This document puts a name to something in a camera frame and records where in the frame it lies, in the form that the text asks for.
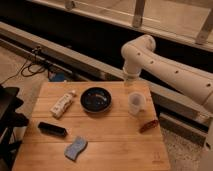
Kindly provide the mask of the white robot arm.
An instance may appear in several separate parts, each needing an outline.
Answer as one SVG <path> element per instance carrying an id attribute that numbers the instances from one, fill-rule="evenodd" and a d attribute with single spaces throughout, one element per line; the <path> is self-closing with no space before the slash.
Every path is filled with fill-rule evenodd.
<path id="1" fill-rule="evenodd" d="M 204 75 L 194 67 L 165 59 L 154 52 L 155 48 L 155 39 L 147 34 L 125 43 L 121 48 L 123 73 L 126 78 L 137 79 L 144 69 L 209 112 L 211 123 L 198 171 L 213 171 L 213 74 Z"/>

